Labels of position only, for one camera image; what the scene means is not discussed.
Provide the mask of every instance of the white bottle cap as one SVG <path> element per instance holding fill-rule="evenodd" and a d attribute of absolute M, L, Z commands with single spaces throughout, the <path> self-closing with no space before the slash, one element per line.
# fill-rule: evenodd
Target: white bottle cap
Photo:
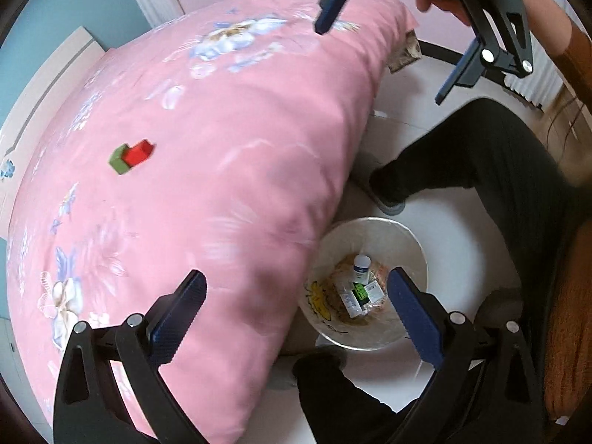
<path fill-rule="evenodd" d="M 358 269 L 369 269 L 371 263 L 372 261 L 370 260 L 370 257 L 364 254 L 357 255 L 356 258 L 353 259 L 353 264 Z"/>

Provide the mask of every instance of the black pants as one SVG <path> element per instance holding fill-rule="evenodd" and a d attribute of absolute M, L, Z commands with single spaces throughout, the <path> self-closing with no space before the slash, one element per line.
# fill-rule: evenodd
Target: black pants
<path fill-rule="evenodd" d="M 575 190 L 528 127 L 503 105 L 475 100 L 377 170 L 371 186 L 390 202 L 424 189 L 477 190 L 520 276 L 521 325 L 542 389 L 554 270 Z M 384 444 L 409 409 L 394 413 L 330 360 L 301 361 L 295 374 L 320 444 Z"/>

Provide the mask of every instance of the white bowl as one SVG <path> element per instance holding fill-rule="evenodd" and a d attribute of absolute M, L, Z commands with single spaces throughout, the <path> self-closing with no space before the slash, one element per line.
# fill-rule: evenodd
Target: white bowl
<path fill-rule="evenodd" d="M 404 225 L 378 217 L 340 223 L 321 240 L 316 261 L 303 285 L 298 304 L 309 323 L 331 342 L 353 350 L 378 350 L 394 343 L 406 331 L 387 298 L 380 318 L 367 326 L 337 319 L 326 304 L 318 282 L 327 278 L 347 255 L 363 253 L 389 269 L 402 267 L 419 290 L 427 289 L 427 263 L 421 245 Z"/>

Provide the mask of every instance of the red block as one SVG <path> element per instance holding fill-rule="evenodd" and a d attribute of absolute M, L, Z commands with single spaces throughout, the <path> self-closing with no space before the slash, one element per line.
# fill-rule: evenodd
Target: red block
<path fill-rule="evenodd" d="M 136 146 L 129 149 L 126 154 L 122 156 L 121 160 L 130 167 L 135 167 L 138 163 L 142 163 L 150 157 L 152 150 L 154 150 L 154 145 L 147 140 L 142 140 Z"/>

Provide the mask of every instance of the green block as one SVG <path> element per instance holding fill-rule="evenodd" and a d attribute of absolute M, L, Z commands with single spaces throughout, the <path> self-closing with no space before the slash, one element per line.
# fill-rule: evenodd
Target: green block
<path fill-rule="evenodd" d="M 117 147 L 115 151 L 111 154 L 111 158 L 109 159 L 109 165 L 113 167 L 113 169 L 119 174 L 123 175 L 125 172 L 128 172 L 131 168 L 128 164 L 126 164 L 122 157 L 126 154 L 129 150 L 128 144 L 123 144 L 120 147 Z"/>

